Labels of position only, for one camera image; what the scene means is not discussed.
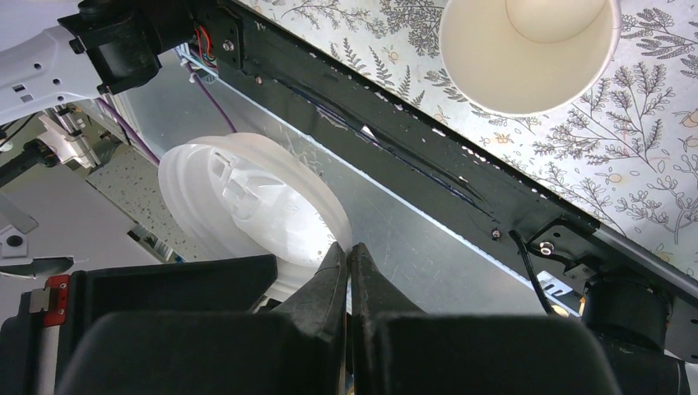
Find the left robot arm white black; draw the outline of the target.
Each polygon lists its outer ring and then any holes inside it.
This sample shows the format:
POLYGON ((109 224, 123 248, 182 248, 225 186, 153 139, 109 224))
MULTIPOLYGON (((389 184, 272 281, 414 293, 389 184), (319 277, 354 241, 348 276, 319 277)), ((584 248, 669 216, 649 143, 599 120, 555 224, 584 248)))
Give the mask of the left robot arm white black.
MULTIPOLYGON (((165 17, 128 3, 85 1, 76 15, 2 51, 1 120, 141 86, 158 73, 159 54, 186 40, 191 26, 184 5, 165 17)), ((1 232, 2 274, 47 276, 44 288, 24 293, 18 313, 2 325, 4 394, 38 388, 40 338, 48 328, 59 334, 54 390, 84 393, 96 367, 79 371, 83 349, 105 351, 98 360, 105 366, 129 343, 125 329, 149 335, 157 314, 193 318, 249 309, 278 275, 271 255, 74 272, 70 257, 29 258, 26 236, 36 222, 20 218, 8 200, 1 212, 8 220, 1 232)))

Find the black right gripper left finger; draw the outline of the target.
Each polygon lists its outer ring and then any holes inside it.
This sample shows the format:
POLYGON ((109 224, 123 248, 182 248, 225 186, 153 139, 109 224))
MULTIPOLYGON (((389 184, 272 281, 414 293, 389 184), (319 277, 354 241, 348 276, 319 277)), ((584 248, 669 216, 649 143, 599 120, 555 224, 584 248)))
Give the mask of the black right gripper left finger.
POLYGON ((60 394, 341 394, 345 389, 345 254, 258 312, 122 312, 85 332, 60 394))

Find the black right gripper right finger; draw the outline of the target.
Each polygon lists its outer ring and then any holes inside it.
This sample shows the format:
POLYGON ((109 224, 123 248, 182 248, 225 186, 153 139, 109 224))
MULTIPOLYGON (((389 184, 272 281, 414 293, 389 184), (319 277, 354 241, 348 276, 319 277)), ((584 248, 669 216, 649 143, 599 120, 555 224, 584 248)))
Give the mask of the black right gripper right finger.
POLYGON ((618 394, 580 323, 544 315, 427 314, 377 268, 348 256, 359 394, 618 394))

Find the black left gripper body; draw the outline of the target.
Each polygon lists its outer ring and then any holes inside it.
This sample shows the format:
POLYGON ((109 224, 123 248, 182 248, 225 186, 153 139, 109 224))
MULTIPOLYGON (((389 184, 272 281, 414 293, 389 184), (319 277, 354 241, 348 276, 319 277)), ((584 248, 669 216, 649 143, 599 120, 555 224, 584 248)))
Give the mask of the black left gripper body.
POLYGON ((246 312, 277 276, 272 255, 51 276, 40 288, 23 292, 16 314, 2 322, 1 392, 36 393, 46 329, 58 330, 52 366, 60 379, 85 332, 107 314, 246 312))

